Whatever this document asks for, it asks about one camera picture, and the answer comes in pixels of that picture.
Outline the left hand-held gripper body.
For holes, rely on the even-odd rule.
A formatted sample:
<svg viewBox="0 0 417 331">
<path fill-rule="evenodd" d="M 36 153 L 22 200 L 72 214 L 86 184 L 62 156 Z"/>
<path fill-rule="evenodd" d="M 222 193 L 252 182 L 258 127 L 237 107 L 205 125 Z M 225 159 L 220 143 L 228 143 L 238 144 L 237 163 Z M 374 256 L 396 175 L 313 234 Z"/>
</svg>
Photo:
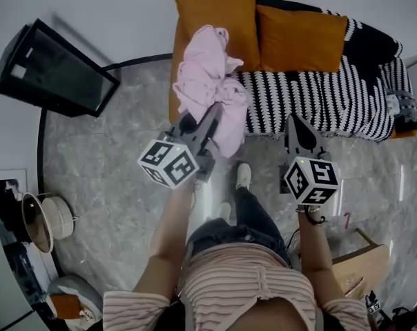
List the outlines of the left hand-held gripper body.
<svg viewBox="0 0 417 331">
<path fill-rule="evenodd" d="M 221 115 L 219 103 L 211 105 L 200 121 L 184 111 L 167 131 L 150 141 L 138 165 L 154 183 L 170 189 L 180 187 L 192 176 L 206 183 L 215 166 L 217 148 L 212 139 Z"/>
</svg>

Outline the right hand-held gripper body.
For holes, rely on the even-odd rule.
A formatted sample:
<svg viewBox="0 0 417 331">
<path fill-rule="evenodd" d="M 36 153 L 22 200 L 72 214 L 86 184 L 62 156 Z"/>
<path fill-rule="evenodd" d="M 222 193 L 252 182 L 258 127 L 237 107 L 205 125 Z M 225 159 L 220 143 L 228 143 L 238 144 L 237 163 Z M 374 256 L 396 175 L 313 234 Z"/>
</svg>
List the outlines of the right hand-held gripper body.
<svg viewBox="0 0 417 331">
<path fill-rule="evenodd" d="M 340 177 L 320 133 L 304 118 L 290 114 L 284 147 L 280 193 L 292 194 L 298 205 L 325 204 L 339 190 Z"/>
</svg>

